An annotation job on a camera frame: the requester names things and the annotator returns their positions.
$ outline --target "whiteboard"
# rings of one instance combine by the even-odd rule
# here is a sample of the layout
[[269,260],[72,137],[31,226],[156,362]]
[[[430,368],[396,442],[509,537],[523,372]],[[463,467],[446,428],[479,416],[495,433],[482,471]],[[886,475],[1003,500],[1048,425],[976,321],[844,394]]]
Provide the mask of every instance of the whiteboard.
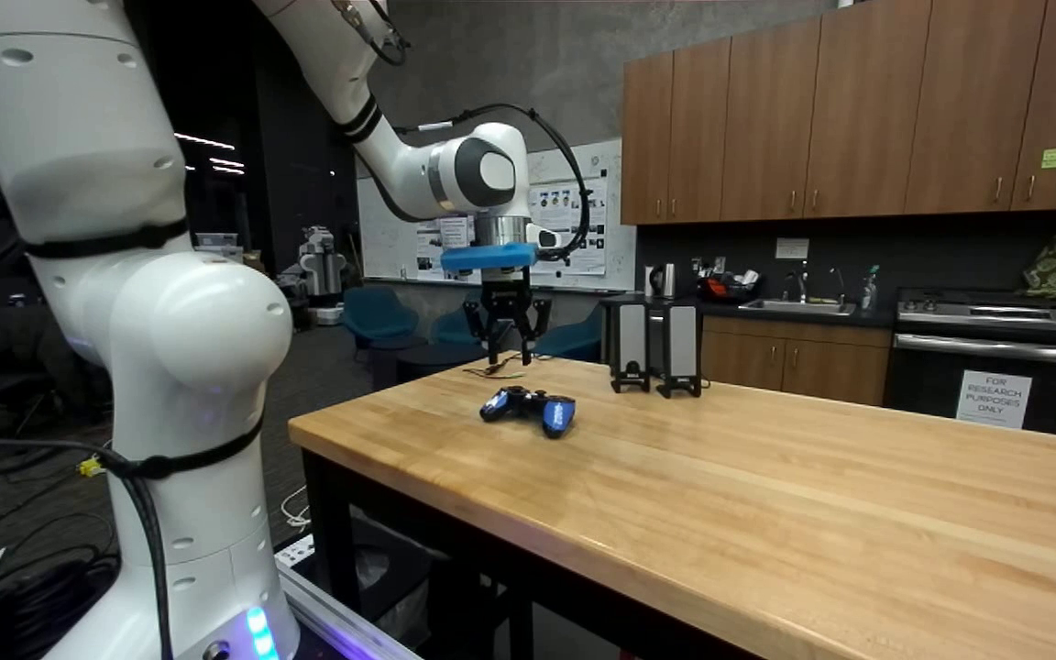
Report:
[[[540,291],[633,291],[638,231],[619,220],[619,174],[623,144],[581,144],[570,152],[580,174],[589,186],[589,235],[581,248],[570,248],[568,263],[542,260],[531,269],[531,286]],[[556,235],[568,242],[580,220],[580,193],[570,174],[556,152],[526,154],[526,237]],[[359,242],[368,279],[399,281],[467,281],[475,286],[479,274],[451,279],[441,270],[441,226],[405,222],[387,211],[372,178],[357,178],[359,207]]]

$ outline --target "butcher block countertop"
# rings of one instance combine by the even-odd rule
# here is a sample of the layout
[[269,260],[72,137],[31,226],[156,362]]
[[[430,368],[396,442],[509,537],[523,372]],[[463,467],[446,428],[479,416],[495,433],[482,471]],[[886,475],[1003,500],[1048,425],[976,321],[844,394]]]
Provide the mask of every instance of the butcher block countertop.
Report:
[[[575,428],[482,425],[498,386]],[[467,362],[292,442],[760,655],[1056,655],[1056,436],[595,362]]]

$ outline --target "cabinet handle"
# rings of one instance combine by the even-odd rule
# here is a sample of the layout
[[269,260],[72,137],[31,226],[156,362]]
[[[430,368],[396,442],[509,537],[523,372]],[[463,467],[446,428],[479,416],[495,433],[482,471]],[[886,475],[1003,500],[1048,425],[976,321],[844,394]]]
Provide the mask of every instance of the cabinet handle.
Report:
[[992,207],[1003,207],[1003,177],[992,178]]

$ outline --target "oven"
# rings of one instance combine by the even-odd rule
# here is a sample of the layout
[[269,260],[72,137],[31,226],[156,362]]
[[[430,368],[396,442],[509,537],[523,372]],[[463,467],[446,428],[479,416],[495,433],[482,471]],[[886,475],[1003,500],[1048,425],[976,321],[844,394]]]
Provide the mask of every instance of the oven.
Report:
[[1056,301],[905,293],[886,406],[1056,433]]

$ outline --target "blue light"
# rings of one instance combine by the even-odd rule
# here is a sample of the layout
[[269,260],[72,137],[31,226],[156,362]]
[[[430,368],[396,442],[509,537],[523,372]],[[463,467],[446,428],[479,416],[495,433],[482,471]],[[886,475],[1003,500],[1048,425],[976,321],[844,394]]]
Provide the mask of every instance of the blue light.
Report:
[[269,614],[265,610],[247,610],[247,631],[260,633],[269,631]]
[[260,660],[265,660],[269,651],[273,655],[273,638],[270,638],[270,633],[256,638],[256,651],[260,651]]

